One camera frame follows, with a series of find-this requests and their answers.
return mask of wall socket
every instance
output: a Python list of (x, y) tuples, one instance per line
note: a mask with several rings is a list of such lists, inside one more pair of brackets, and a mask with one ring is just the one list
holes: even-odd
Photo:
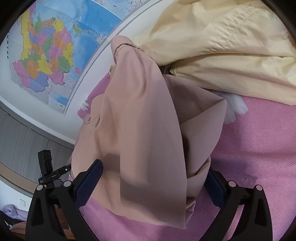
[(20, 199), (20, 206), (25, 207), (26, 206), (26, 202), (22, 199)]

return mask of yellow cloth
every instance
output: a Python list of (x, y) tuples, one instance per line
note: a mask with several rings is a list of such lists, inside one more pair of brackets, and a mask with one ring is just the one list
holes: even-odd
[(174, 1), (133, 41), (201, 88), (296, 105), (295, 43), (260, 0)]

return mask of purple cloth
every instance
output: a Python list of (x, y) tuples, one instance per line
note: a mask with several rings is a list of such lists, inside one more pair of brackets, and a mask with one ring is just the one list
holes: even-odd
[(107, 73), (104, 78), (101, 79), (101, 81), (96, 85), (96, 87), (93, 89), (93, 91), (89, 94), (87, 97), (87, 100), (85, 101), (88, 106), (83, 106), (82, 108), (79, 109), (77, 114), (81, 119), (84, 120), (87, 114), (91, 113), (91, 103), (93, 99), (101, 94), (104, 94), (107, 86), (110, 83), (110, 74)]
[(28, 218), (27, 211), (17, 209), (12, 205), (7, 205), (7, 206), (3, 207), (3, 211), (7, 216), (9, 216), (13, 219), (18, 219), (18, 220), (21, 220), (24, 222), (27, 221), (27, 218)]
[[(240, 186), (263, 186), (278, 241), (296, 216), (296, 106), (243, 97), (248, 112), (224, 125), (212, 153), (212, 167)], [(187, 229), (156, 226), (129, 220), (102, 208), (90, 198), (81, 207), (95, 235), (104, 241), (193, 241), (199, 240), (219, 209), (206, 191), (199, 194)], [(231, 238), (242, 207), (238, 209), (224, 240)]]

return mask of colorful political map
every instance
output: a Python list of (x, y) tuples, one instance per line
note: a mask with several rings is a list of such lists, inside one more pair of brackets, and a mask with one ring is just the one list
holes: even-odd
[(101, 43), (144, 0), (37, 0), (8, 38), (12, 81), (65, 113)]

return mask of pink blanket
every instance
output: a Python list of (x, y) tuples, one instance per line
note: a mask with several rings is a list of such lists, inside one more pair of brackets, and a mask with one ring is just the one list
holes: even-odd
[[(278, 241), (296, 216), (296, 106), (243, 97), (248, 111), (224, 125), (212, 168), (227, 180), (253, 188), (263, 186)], [(240, 208), (224, 240), (231, 238)], [(81, 208), (95, 235), (103, 241), (199, 240), (219, 209), (203, 189), (186, 230), (128, 220), (102, 208), (90, 199)]]

